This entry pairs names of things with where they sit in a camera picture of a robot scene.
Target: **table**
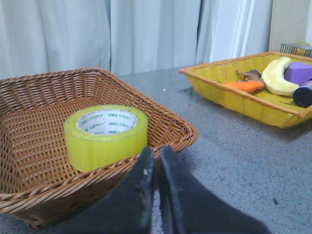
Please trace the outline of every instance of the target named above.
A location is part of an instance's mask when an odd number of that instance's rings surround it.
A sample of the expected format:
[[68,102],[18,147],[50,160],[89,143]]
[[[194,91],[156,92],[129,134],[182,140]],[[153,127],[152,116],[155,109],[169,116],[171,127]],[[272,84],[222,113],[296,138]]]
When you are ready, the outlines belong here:
[[[211,192],[263,221],[274,234],[312,233],[312,121],[282,130],[203,99],[177,68],[120,76],[192,123],[197,142],[179,157]],[[156,191],[152,233],[161,234]],[[0,233],[52,234],[29,230],[0,215]]]

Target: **toy carrot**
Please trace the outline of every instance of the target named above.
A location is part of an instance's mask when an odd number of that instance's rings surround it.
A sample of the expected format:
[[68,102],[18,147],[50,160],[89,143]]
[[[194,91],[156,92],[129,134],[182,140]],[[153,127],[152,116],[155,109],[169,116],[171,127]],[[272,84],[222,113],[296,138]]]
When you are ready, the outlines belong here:
[[264,88],[264,83],[257,81],[257,80],[250,80],[250,81],[243,81],[243,82],[235,81],[235,82],[228,82],[225,84],[233,88],[245,91],[247,93],[252,93],[253,91]]

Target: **yellow wicker basket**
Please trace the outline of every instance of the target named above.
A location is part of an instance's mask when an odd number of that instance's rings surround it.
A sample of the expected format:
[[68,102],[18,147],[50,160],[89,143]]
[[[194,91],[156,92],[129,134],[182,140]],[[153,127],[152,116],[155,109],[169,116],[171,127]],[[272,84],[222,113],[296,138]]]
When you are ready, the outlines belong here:
[[89,106],[120,104],[148,116],[156,153],[193,144],[197,130],[151,98],[97,68],[0,80],[0,214],[45,228],[94,204],[135,164],[138,155],[81,173],[68,162],[63,124]]
[[180,72],[186,75],[194,89],[204,98],[265,124],[287,128],[312,118],[312,106],[299,107],[292,97],[273,95],[266,89],[248,94],[224,84],[242,79],[237,71],[256,69],[262,73],[272,60],[282,56],[289,56],[292,61],[312,64],[312,58],[265,52],[200,64],[180,69]]

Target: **tape roll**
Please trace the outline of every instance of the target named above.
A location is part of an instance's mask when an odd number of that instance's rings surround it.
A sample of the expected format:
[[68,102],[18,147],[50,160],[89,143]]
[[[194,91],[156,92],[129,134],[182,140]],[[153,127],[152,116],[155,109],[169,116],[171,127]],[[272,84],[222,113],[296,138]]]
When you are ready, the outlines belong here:
[[148,118],[122,105],[99,105],[79,110],[64,123],[70,164],[81,172],[133,156],[147,146]]

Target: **white curtain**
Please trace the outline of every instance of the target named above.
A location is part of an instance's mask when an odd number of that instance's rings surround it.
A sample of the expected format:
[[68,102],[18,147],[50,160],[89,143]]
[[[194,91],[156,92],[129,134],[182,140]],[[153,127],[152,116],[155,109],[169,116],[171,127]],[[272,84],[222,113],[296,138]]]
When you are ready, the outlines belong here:
[[267,51],[272,0],[0,0],[0,78],[117,75]]

